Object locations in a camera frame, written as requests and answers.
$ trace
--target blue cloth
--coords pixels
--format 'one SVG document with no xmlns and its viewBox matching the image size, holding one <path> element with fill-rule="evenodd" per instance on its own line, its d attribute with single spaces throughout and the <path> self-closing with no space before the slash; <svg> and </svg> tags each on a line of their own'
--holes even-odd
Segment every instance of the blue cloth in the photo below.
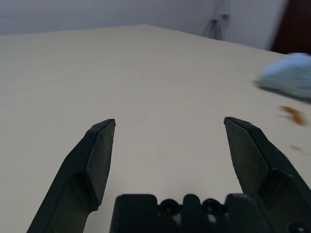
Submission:
<svg viewBox="0 0 311 233">
<path fill-rule="evenodd" d="M 270 64 L 262 71 L 258 84 L 294 97 L 311 99 L 311 56 L 291 53 Z"/>
</svg>

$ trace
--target table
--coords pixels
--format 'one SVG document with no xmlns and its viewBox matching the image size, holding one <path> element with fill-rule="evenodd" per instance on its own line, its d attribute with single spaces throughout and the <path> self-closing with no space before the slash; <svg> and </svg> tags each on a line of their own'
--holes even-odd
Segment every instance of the table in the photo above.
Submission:
<svg viewBox="0 0 311 233">
<path fill-rule="evenodd" d="M 64 158 L 107 118 L 111 170 L 85 233 L 109 231 L 120 194 L 240 193 L 225 116 L 260 127 L 311 185 L 310 127 L 279 108 L 311 120 L 310 105 L 254 85 L 284 55 L 148 25 L 0 36 L 0 54 L 1 232 L 27 231 Z"/>
</svg>

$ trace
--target screw hole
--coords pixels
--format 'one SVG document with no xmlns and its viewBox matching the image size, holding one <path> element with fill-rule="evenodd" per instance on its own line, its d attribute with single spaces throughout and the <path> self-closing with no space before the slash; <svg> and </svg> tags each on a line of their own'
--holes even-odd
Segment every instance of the screw hole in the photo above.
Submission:
<svg viewBox="0 0 311 233">
<path fill-rule="evenodd" d="M 203 209 L 209 215 L 219 215 L 223 213 L 223 205 L 215 199 L 207 199 L 202 203 Z"/>
<path fill-rule="evenodd" d="M 176 215 L 179 213 L 180 211 L 180 206 L 179 204 L 172 200 L 172 199 L 167 199 L 164 200 L 161 204 L 160 204 L 160 212 L 164 213 L 164 214 L 168 214 L 168 215 Z"/>
</svg>

